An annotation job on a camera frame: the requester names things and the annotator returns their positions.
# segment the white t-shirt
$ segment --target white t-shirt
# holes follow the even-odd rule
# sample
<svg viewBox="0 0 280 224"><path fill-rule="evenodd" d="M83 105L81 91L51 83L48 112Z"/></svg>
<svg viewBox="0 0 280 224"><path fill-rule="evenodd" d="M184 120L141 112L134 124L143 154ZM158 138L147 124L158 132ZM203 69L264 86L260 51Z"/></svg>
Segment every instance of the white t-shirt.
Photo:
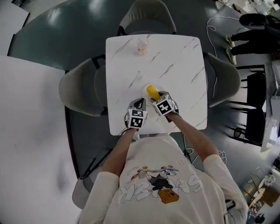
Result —
<svg viewBox="0 0 280 224"><path fill-rule="evenodd" d="M247 204L218 155L196 169L170 136L140 139L129 147L120 176L100 172L80 224L223 224L225 200Z"/></svg>

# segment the white sneaker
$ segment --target white sneaker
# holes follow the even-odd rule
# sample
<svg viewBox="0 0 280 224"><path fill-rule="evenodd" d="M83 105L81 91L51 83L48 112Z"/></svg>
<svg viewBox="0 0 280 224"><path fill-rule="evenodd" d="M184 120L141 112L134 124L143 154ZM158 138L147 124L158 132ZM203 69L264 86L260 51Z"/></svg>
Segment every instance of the white sneaker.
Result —
<svg viewBox="0 0 280 224"><path fill-rule="evenodd" d="M226 36L226 41L232 46L235 47L235 42L231 40L230 36Z"/></svg>
<svg viewBox="0 0 280 224"><path fill-rule="evenodd" d="M226 50L227 52L227 56L229 57L229 60L231 61L231 63L233 63L234 65L236 65L236 56L231 54L231 47L228 48Z"/></svg>

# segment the white marble table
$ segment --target white marble table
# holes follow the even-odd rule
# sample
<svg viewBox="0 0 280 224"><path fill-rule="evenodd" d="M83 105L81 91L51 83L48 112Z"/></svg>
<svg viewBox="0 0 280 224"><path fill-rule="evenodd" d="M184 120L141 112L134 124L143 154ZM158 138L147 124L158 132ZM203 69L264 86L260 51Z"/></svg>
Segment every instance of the white marble table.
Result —
<svg viewBox="0 0 280 224"><path fill-rule="evenodd" d="M200 40L180 35L152 34L148 53L140 56L137 40L142 35L112 37L106 40L106 84L109 125L112 135L124 129L129 103L142 97L148 84L168 91L179 106L184 120L196 127L207 126L207 88ZM168 123L151 106L139 134L171 133L179 129Z"/></svg>

